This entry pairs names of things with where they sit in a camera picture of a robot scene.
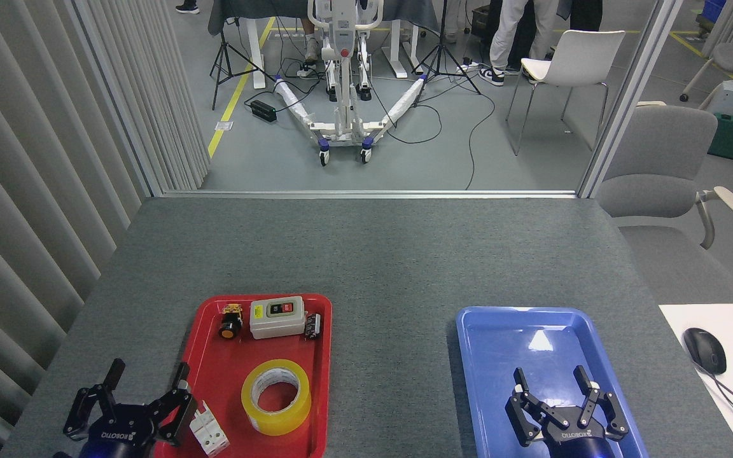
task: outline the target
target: white pants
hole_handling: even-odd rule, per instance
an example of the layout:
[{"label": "white pants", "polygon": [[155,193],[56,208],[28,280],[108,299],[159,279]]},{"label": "white pants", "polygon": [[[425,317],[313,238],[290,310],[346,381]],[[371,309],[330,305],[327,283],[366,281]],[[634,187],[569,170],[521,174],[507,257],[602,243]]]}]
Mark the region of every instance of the white pants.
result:
[{"label": "white pants", "polygon": [[[508,65],[508,54],[517,34],[517,24],[527,0],[503,0],[503,9],[499,13],[499,29],[491,41],[491,65],[504,69]],[[559,0],[533,0],[536,13],[536,37],[530,47],[530,58],[544,59],[550,48],[550,30],[556,16]]]}]

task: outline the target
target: patient lift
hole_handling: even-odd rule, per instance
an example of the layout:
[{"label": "patient lift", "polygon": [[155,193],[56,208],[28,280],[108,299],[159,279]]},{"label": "patient lift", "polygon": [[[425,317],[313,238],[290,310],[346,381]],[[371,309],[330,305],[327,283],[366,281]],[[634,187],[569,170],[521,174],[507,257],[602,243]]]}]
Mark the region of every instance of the patient lift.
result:
[{"label": "patient lift", "polygon": [[[370,56],[367,38],[370,29],[381,23],[384,0],[308,0],[307,16],[323,34],[322,60],[331,101],[335,106],[335,122],[315,122],[302,102],[281,76],[276,76],[274,90],[282,96],[299,124],[318,144],[321,165],[330,161],[330,147],[361,145],[361,162],[372,157],[372,146],[403,116],[424,86],[426,75],[420,76],[395,102],[380,121],[364,122],[358,111],[358,99],[372,98],[369,81]],[[353,82],[352,57],[358,71],[357,86]]]}]

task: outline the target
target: gray carpet tabletop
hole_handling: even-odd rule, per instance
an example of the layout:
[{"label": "gray carpet tabletop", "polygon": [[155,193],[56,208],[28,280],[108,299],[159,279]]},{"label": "gray carpet tabletop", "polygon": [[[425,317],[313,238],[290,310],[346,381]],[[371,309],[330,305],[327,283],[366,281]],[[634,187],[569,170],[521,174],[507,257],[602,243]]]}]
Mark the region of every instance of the gray carpet tabletop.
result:
[{"label": "gray carpet tabletop", "polygon": [[76,389],[122,357],[116,400],[150,402],[171,382],[196,308],[255,293],[332,301],[325,456],[477,455],[454,324],[469,305],[584,311],[650,455],[733,456],[733,435],[593,200],[224,198],[143,204],[0,456],[76,456],[81,443],[61,434]]}]

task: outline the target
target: blue bin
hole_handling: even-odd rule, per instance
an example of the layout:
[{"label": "blue bin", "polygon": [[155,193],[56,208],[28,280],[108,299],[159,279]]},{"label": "blue bin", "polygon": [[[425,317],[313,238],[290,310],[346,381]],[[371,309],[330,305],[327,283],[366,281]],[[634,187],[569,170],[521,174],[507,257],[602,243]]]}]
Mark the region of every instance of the blue bin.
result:
[{"label": "blue bin", "polygon": [[705,5],[703,6],[702,15],[704,18],[716,23],[716,21],[718,21],[718,17],[720,17],[720,12],[722,11],[723,6],[725,6],[725,0],[706,0]]}]

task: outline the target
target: packing tape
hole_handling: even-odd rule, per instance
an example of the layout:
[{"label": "packing tape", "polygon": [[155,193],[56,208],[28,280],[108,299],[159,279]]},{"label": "packing tape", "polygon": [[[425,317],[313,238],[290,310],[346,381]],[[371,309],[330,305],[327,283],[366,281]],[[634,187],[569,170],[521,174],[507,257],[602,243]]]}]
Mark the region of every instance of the packing tape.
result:
[{"label": "packing tape", "polygon": [[[289,383],[296,387],[296,397],[280,411],[259,407],[259,397],[268,386]],[[302,366],[289,359],[271,359],[256,366],[242,384],[242,406],[256,431],[281,436],[298,428],[311,411],[311,385]]]}]

